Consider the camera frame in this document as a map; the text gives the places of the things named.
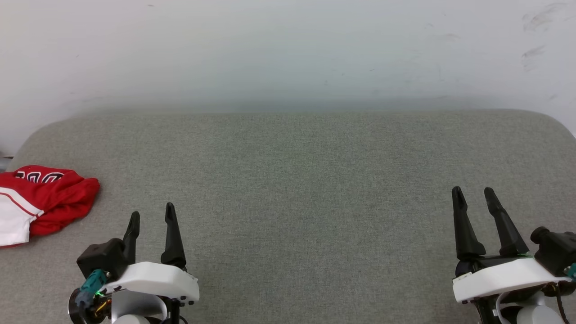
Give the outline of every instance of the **black cable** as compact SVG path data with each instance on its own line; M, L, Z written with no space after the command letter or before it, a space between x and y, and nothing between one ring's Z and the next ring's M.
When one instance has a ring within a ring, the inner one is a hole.
M554 290L556 290L556 302L558 302L558 310L560 311L560 316L565 324L570 324L568 322L568 318L566 318L566 313L564 312L564 306L562 306L562 300L560 299L560 287L554 286Z
M167 317L166 319L164 319L162 322L160 322L160 324L165 324L168 323L168 320L170 319L170 317ZM184 317L182 317L182 315L180 315L180 320L182 322L184 322L184 324L188 324L188 321L186 321L186 319Z
M90 320L88 320L88 315L86 314L86 303L84 301L80 302L80 305L78 305L78 312L80 313L80 318L84 321L84 323L90 323Z

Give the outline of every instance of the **gray upholstered cushion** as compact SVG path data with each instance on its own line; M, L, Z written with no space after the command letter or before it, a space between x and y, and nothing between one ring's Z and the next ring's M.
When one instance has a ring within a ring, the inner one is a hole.
M98 178L101 192L85 219L0 250L2 322L66 323L83 279L77 256L122 236L134 210L137 260L159 261L168 201L199 278L201 301L183 310L191 323L476 322L452 295L450 190L463 188L479 240L497 253L484 187L527 241L541 225L575 231L575 161L560 123L524 111L56 123L11 169L71 168ZM576 320L576 308L567 312Z

